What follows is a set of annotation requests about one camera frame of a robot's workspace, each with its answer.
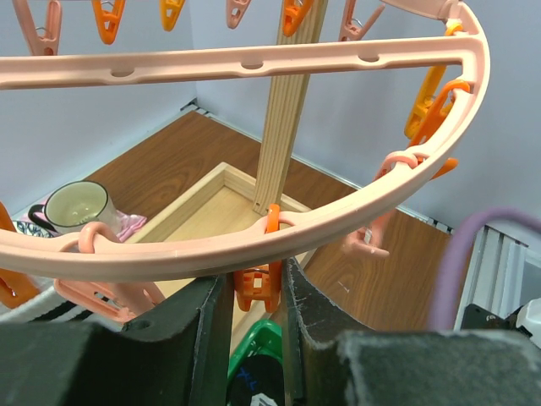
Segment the oval hole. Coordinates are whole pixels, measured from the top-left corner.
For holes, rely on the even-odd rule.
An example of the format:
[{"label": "oval hole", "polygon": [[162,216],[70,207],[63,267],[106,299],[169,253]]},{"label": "oval hole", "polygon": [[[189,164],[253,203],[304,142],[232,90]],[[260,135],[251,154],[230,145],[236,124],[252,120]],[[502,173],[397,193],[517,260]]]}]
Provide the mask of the oval hole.
[{"label": "oval hole", "polygon": [[256,69],[263,68],[263,63],[262,62],[254,62],[254,63],[241,62],[240,65],[243,68],[249,69],[249,70],[256,70]]},{"label": "oval hole", "polygon": [[373,57],[361,57],[359,56],[358,57],[361,61],[364,61],[364,62],[378,62],[380,60],[380,55],[375,55]]},{"label": "oval hole", "polygon": [[111,69],[111,76],[115,78],[126,78],[135,72],[134,68],[131,69]]}]

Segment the cup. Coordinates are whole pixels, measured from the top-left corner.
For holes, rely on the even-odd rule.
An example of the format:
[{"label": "cup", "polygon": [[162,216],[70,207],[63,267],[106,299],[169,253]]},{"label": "cup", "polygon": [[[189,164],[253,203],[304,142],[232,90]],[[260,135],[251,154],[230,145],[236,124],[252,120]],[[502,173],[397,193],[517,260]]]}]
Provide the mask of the cup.
[{"label": "cup", "polygon": [[96,182],[79,181],[55,191],[45,205],[33,205],[29,219],[54,233],[80,231],[88,222],[103,222],[118,234],[122,225],[107,190]]}]

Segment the purple tube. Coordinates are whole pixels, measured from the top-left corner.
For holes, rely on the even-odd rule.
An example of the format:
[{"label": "purple tube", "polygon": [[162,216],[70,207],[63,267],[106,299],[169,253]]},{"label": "purple tube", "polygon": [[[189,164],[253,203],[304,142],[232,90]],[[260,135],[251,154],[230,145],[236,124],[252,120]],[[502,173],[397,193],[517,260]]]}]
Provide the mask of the purple tube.
[{"label": "purple tube", "polygon": [[516,222],[541,233],[541,219],[512,207],[494,207],[472,214],[455,231],[440,263],[429,311],[429,330],[450,330],[456,319],[456,306],[462,271],[477,232],[494,220]]}]

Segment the wooden tray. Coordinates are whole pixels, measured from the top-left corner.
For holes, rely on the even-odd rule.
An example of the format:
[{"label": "wooden tray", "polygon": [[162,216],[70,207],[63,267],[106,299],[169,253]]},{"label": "wooden tray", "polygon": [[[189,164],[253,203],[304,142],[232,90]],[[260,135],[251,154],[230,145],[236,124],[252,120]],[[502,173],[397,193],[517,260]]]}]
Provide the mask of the wooden tray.
[{"label": "wooden tray", "polygon": [[[145,224],[127,243],[181,241],[241,231],[260,218],[252,210],[254,192],[254,178],[223,162]],[[280,207],[284,211],[309,211],[308,207],[284,195]],[[301,266],[308,263],[313,253],[314,250],[297,256]],[[193,279],[156,284],[168,297],[191,281]],[[263,302],[253,302],[248,313],[235,303],[231,350],[257,320],[269,316]]]}]

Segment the green object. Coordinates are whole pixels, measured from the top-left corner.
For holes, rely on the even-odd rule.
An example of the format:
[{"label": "green object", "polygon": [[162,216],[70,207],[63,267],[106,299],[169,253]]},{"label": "green object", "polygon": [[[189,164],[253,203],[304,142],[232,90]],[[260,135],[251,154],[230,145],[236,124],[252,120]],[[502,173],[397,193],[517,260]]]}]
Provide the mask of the green object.
[{"label": "green object", "polygon": [[256,354],[270,355],[281,363],[281,328],[274,321],[259,320],[246,333],[229,359],[228,384],[244,359]]}]

